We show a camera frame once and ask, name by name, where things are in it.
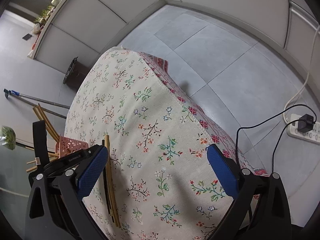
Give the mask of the pink perforated utensil holder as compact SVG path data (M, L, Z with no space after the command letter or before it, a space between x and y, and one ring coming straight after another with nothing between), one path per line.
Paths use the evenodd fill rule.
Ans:
M64 136L60 136L59 142L55 145L55 153L59 155L59 158L85 149L88 149L88 143Z

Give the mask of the black chopstick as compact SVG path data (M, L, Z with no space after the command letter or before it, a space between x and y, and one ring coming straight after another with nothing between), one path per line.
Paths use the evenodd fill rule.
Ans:
M109 150L107 150L107 162L106 165L103 169L103 184L104 184L104 191L105 191L105 198L106 198L106 204L107 204L107 209L108 209L108 214L111 216L112 222L115 223L116 219L114 218L113 215L113 207L112 207L112 202L111 202L111 190L110 190L110 182L108 179L108 158L109 158Z

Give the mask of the grey kitchen cabinets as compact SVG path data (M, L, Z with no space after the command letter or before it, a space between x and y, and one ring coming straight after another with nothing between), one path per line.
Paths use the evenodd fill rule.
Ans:
M131 31L135 48L147 51L147 37L157 37L174 50L205 26L244 29L286 50L301 64L310 56L318 28L304 0L58 0L29 56L65 72L73 58L90 67Z

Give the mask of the plastic bag of greens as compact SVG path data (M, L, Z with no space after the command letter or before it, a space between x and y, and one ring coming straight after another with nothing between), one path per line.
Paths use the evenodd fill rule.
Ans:
M14 130L8 126L1 127L1 146L9 150L14 150L16 147L16 134Z

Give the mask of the black trash bin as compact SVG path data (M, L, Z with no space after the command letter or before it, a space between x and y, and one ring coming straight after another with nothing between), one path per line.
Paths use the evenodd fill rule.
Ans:
M75 57L67 69L63 84L71 89L79 89L89 71L90 69L80 63L78 57Z

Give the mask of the floral tablecloth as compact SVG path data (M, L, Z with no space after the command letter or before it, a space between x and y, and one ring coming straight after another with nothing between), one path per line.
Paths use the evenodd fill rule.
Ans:
M120 224L98 180L83 202L108 239L208 239L232 203L210 166L232 138L176 85L167 61L113 47L81 84L65 136L93 146L109 136Z

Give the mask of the potted green sprouts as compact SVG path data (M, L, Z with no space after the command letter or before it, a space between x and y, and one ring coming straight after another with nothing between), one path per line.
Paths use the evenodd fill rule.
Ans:
M46 9L42 10L40 15L35 19L34 23L39 23L40 26L45 25L54 10L55 7L53 5L49 5Z

